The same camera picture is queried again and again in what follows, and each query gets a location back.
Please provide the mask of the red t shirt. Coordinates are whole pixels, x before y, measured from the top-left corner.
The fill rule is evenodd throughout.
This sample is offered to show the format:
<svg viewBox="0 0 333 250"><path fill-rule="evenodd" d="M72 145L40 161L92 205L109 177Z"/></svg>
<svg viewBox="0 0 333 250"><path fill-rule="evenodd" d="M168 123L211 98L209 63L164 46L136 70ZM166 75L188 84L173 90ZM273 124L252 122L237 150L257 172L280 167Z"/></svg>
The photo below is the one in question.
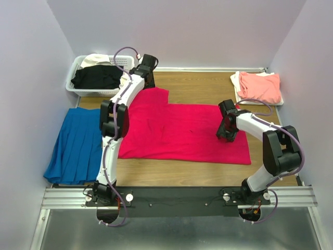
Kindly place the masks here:
<svg viewBox="0 0 333 250"><path fill-rule="evenodd" d="M129 107L130 126L119 158L251 164L246 134L233 142L218 139L222 121L217 105L170 104L169 92L142 90Z"/></svg>

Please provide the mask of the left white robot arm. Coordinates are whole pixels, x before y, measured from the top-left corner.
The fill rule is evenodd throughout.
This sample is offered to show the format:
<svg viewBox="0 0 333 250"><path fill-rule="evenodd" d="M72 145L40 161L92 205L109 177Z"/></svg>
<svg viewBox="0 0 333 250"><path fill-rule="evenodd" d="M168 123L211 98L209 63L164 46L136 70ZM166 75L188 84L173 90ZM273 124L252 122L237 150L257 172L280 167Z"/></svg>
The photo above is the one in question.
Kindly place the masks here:
<svg viewBox="0 0 333 250"><path fill-rule="evenodd" d="M119 92L101 104L99 127L102 157L93 192L105 206L111 205L118 196L115 192L117 159L121 142L129 131L130 104L141 90L155 87L153 71L158 62L156 57L145 54L138 66L126 73L126 80Z"/></svg>

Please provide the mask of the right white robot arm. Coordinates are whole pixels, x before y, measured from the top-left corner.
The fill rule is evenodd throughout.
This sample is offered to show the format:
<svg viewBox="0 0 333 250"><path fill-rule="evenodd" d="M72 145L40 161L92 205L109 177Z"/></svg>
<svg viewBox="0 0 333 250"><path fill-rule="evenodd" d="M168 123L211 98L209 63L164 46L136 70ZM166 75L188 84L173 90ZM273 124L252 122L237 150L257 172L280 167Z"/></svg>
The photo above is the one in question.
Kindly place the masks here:
<svg viewBox="0 0 333 250"><path fill-rule="evenodd" d="M239 131L244 131L262 142L263 165L252 176L243 180L239 198L251 204L277 180L298 173L305 156L296 129L281 127L259 118L256 114L238 109L231 99L219 103L222 122L216 132L218 139L233 142Z"/></svg>

